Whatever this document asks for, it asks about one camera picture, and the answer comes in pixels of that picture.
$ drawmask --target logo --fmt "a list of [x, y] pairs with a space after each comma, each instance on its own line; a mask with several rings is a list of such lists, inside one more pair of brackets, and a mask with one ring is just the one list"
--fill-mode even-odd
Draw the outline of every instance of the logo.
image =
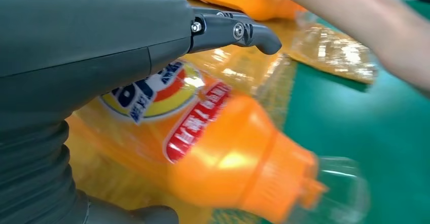
[[100, 99], [114, 112], [136, 124], [164, 117], [188, 105], [204, 85], [201, 75], [188, 63], [179, 60], [157, 74], [112, 90]]
[[223, 82], [216, 83], [180, 119], [164, 142], [164, 155], [170, 162], [176, 163], [185, 156], [203, 134], [206, 125], [217, 118], [230, 93], [230, 86]]

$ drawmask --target human arm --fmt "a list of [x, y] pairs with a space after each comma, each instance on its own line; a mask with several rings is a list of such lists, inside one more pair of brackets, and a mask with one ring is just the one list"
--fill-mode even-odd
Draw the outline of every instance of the human arm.
[[430, 91], [430, 23], [400, 0], [294, 0], [373, 50], [387, 70]]

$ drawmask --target green mat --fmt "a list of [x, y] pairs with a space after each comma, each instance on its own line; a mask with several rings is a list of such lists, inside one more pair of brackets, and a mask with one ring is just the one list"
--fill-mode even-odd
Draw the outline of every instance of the green mat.
[[[430, 19], [430, 5], [407, 3]], [[430, 223], [429, 120], [430, 100], [383, 70], [364, 88], [300, 64], [284, 131], [320, 156], [361, 164], [365, 223]]]

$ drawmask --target gray plastic housing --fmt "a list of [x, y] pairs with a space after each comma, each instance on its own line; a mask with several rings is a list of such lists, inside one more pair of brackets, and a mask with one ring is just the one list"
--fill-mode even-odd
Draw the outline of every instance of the gray plastic housing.
[[193, 20], [186, 0], [0, 0], [0, 77], [145, 47], [156, 66], [156, 45], [188, 51]]
[[0, 0], [0, 224], [175, 224], [78, 191], [64, 121], [188, 52], [186, 0]]

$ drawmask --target metal screw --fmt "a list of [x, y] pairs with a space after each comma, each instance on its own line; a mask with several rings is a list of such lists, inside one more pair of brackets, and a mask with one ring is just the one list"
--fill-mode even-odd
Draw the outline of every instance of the metal screw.
[[233, 27], [233, 37], [236, 40], [242, 39], [244, 30], [245, 28], [243, 27], [243, 24], [240, 22], [237, 22]]
[[192, 32], [199, 32], [199, 31], [201, 31], [201, 30], [202, 30], [202, 26], [201, 26], [200, 22], [194, 22], [194, 23], [191, 25], [191, 31], [192, 31]]

